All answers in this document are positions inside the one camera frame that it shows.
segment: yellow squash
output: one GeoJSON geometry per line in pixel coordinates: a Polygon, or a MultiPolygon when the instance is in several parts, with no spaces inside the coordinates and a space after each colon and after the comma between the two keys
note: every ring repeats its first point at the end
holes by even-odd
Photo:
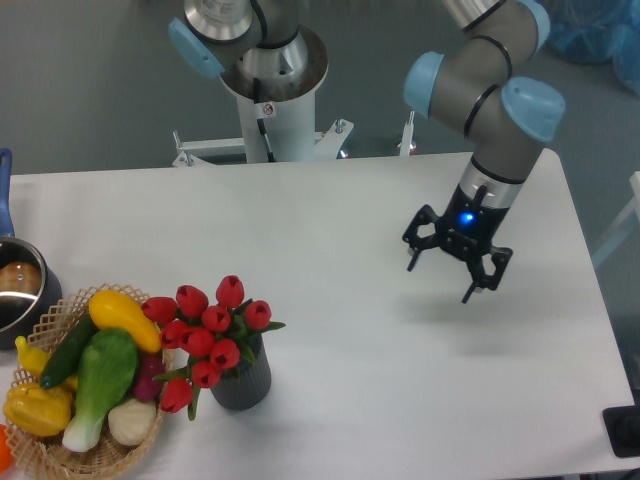
{"type": "MultiPolygon", "coordinates": [[[[16,338],[16,350],[18,350],[18,361],[20,365],[22,365],[22,368],[37,379],[40,379],[42,370],[51,358],[51,355],[44,350],[32,347],[24,337],[16,338]]],[[[67,390],[75,392],[78,390],[78,377],[75,374],[71,375],[64,381],[62,386],[67,390]]]]}
{"type": "Polygon", "coordinates": [[[37,383],[26,383],[7,392],[3,412],[18,428],[37,437],[50,437],[69,425],[71,402],[71,393],[62,387],[43,390],[37,383]]]}
{"type": "Polygon", "coordinates": [[[160,351],[160,332],[142,308],[128,295],[115,290],[100,290],[89,299],[89,316],[100,330],[121,328],[129,333],[138,348],[147,353],[160,351]]]}

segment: green leaf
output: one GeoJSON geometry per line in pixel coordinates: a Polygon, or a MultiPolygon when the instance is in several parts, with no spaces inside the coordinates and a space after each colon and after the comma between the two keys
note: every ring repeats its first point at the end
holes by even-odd
{"type": "Polygon", "coordinates": [[[176,370],[171,370],[170,372],[160,373],[158,375],[154,375],[153,381],[168,382],[174,378],[189,378],[189,369],[187,367],[182,367],[176,370]]]}
{"type": "Polygon", "coordinates": [[[260,333],[272,332],[274,330],[280,330],[281,328],[284,328],[286,326],[287,326],[287,324],[286,323],[282,323],[282,322],[269,322],[269,325],[267,325],[262,330],[260,330],[260,333]]]}
{"type": "Polygon", "coordinates": [[[196,419],[199,397],[200,397],[200,387],[193,387],[193,398],[191,399],[191,403],[187,407],[187,414],[189,415],[189,420],[191,420],[192,422],[196,419]]]}
{"type": "Polygon", "coordinates": [[[238,306],[238,307],[233,311],[233,314],[234,314],[234,315],[241,316],[241,315],[244,313],[244,311],[247,309],[247,307],[248,307],[249,305],[251,305],[251,303],[253,303],[253,298],[250,298],[250,299],[248,299],[248,300],[245,300],[245,301],[244,301],[244,303],[243,303],[242,305],[238,306]]]}
{"type": "Polygon", "coordinates": [[[256,363],[256,356],[253,354],[253,350],[246,343],[239,343],[238,349],[240,350],[240,355],[251,365],[256,363]]]}
{"type": "Polygon", "coordinates": [[[231,340],[240,340],[246,336],[247,336],[247,329],[244,326],[242,327],[242,329],[236,330],[234,332],[229,332],[226,335],[226,337],[230,338],[231,340]]]}
{"type": "Polygon", "coordinates": [[[230,368],[227,371],[229,372],[229,375],[231,375],[233,378],[235,378],[236,380],[240,380],[240,371],[238,370],[238,367],[230,368]]]}

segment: artificial flower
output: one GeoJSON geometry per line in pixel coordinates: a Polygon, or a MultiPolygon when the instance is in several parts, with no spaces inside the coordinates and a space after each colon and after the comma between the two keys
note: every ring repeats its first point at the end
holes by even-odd
{"type": "Polygon", "coordinates": [[[218,303],[225,308],[239,307],[244,300],[244,286],[235,275],[228,275],[222,279],[216,290],[218,303]]]}
{"type": "Polygon", "coordinates": [[[178,288],[176,301],[180,311],[187,318],[200,318],[202,312],[209,306],[209,299],[205,293],[191,285],[178,288]]]}
{"type": "Polygon", "coordinates": [[[141,306],[144,315],[160,325],[166,325],[176,319],[178,303],[170,297],[153,297],[141,306]]]}
{"type": "Polygon", "coordinates": [[[203,327],[189,327],[183,330],[178,346],[194,357],[206,357],[211,354],[215,338],[213,333],[203,327]]]}
{"type": "Polygon", "coordinates": [[[222,333],[231,324],[229,311],[221,305],[207,308],[202,313],[202,325],[212,332],[222,333]]]}
{"type": "Polygon", "coordinates": [[[249,304],[244,311],[244,321],[249,328],[262,330],[271,320],[271,308],[264,300],[256,300],[249,304]]]}
{"type": "Polygon", "coordinates": [[[223,338],[211,350],[211,364],[218,369],[233,368],[240,362],[240,350],[233,340],[223,338]]]}
{"type": "Polygon", "coordinates": [[[206,360],[196,363],[191,368],[191,379],[196,387],[211,388],[222,376],[222,370],[215,368],[206,360]]]}
{"type": "Polygon", "coordinates": [[[193,387],[184,378],[169,380],[167,388],[160,400],[160,408],[169,413],[176,413],[191,403],[193,387]]]}
{"type": "Polygon", "coordinates": [[[188,329],[189,325],[182,320],[174,320],[173,322],[167,323],[160,332],[160,343],[164,348],[178,348],[180,335],[188,329]]]}

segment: green cucumber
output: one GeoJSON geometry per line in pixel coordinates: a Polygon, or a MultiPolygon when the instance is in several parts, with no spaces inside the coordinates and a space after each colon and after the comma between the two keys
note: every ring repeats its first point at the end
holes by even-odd
{"type": "Polygon", "coordinates": [[[57,387],[69,375],[76,373],[84,347],[96,333],[98,333],[98,327],[91,317],[88,314],[83,316],[51,354],[40,375],[40,387],[45,390],[57,387]]]}

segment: red vegetable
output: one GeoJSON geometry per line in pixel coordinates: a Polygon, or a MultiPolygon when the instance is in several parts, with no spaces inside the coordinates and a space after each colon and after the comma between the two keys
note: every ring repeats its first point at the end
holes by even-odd
{"type": "Polygon", "coordinates": [[[149,402],[156,398],[162,390],[162,382],[154,382],[153,377],[165,372],[160,357],[145,355],[140,360],[138,378],[133,385],[133,396],[141,402],[149,402]]]}
{"type": "Polygon", "coordinates": [[[4,431],[6,427],[0,424],[0,473],[4,472],[13,463],[11,449],[7,445],[7,434],[4,431]]]}

